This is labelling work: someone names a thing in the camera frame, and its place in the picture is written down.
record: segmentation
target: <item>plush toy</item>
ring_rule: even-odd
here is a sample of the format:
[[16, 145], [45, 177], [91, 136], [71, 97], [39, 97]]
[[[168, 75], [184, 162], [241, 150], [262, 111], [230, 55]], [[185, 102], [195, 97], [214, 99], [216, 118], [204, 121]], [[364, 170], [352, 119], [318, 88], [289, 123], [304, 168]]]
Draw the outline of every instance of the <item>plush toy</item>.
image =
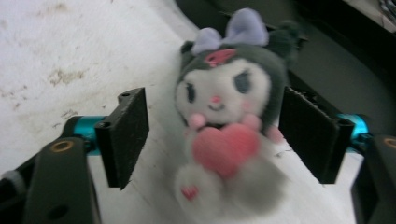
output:
[[187, 125], [189, 163], [176, 176], [176, 196], [197, 219], [263, 214], [276, 207], [285, 176], [266, 152], [283, 141], [274, 126], [298, 28], [268, 33], [249, 8], [231, 18], [226, 37], [211, 28], [181, 48], [176, 106]]

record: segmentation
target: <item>black ear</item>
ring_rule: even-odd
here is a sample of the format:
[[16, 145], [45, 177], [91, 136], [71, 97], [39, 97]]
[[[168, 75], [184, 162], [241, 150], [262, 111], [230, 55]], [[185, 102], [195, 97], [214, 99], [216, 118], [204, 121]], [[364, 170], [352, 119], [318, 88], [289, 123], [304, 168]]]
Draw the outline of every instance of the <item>black ear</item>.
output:
[[193, 59], [194, 56], [191, 53], [192, 46], [194, 42], [186, 41], [183, 46], [180, 48], [181, 53], [181, 69], [183, 69], [187, 64], [189, 64]]
[[277, 30], [270, 33], [270, 41], [265, 48], [285, 60], [286, 66], [290, 67], [297, 59], [301, 35], [299, 24], [294, 21], [284, 21]]

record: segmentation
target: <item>plush face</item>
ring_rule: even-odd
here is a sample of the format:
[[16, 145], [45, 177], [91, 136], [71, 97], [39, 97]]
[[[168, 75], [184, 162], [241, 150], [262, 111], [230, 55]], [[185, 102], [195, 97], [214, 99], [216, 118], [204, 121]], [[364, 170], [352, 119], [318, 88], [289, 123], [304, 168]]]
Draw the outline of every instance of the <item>plush face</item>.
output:
[[257, 64], [236, 59], [210, 70], [193, 70], [177, 85], [177, 109], [215, 124], [238, 122], [247, 113], [260, 116], [270, 97], [271, 79]]

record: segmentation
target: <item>purple bow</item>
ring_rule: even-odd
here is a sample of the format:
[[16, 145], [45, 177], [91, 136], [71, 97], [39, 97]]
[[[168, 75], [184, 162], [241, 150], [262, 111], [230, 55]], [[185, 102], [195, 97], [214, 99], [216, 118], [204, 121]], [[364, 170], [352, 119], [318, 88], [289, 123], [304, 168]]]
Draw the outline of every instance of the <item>purple bow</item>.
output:
[[268, 44], [268, 31], [259, 13], [250, 8], [235, 12], [227, 25], [226, 37], [221, 39], [219, 32], [213, 28], [200, 30], [192, 54], [197, 55], [206, 50], [216, 50], [222, 44], [249, 44], [265, 46]]

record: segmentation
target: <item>white table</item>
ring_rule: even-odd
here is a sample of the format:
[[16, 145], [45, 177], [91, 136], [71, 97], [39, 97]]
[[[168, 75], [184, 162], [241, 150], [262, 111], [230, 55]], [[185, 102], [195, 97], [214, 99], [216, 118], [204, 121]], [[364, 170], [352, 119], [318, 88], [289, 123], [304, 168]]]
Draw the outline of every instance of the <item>white table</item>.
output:
[[[191, 223], [172, 191], [174, 172], [185, 162], [173, 90], [178, 49], [196, 32], [172, 0], [1, 1], [0, 174], [58, 137], [71, 116], [108, 115], [118, 94], [146, 87], [150, 133], [132, 182], [123, 191], [109, 189], [101, 159], [89, 157], [102, 219]], [[337, 184], [329, 186], [292, 151], [274, 163], [290, 179], [290, 196], [273, 214], [243, 223], [355, 222], [349, 189], [359, 155], [346, 154]]]

